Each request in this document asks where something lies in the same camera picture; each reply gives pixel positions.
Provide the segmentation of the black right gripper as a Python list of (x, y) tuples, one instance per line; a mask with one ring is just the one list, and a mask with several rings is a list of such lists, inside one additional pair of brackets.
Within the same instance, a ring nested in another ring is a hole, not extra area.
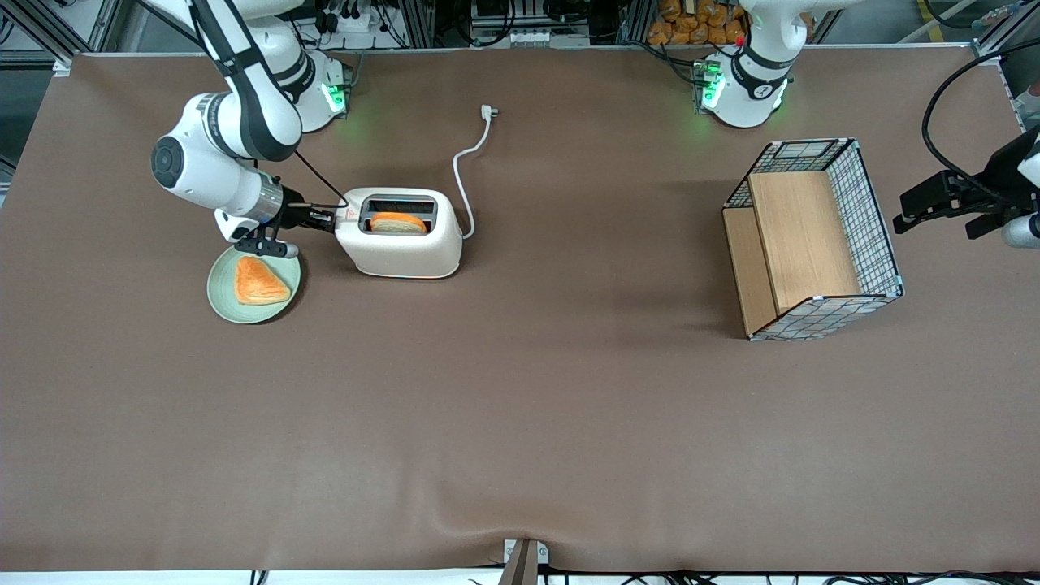
[(294, 229), (309, 224), (309, 229), (335, 232), (335, 205), (310, 204), (296, 190), (283, 190), (282, 196), (281, 229)]

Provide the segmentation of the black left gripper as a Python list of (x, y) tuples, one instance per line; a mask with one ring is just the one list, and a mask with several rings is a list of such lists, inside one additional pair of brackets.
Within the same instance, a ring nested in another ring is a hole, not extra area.
[[(995, 151), (986, 164), (988, 185), (1026, 214), (1038, 211), (1039, 141), (1032, 128)], [(894, 217), (898, 236), (926, 221), (972, 217), (965, 225), (967, 238), (982, 238), (1006, 223), (1003, 212), (989, 210), (987, 193), (977, 189), (953, 171), (939, 171), (900, 196)]]

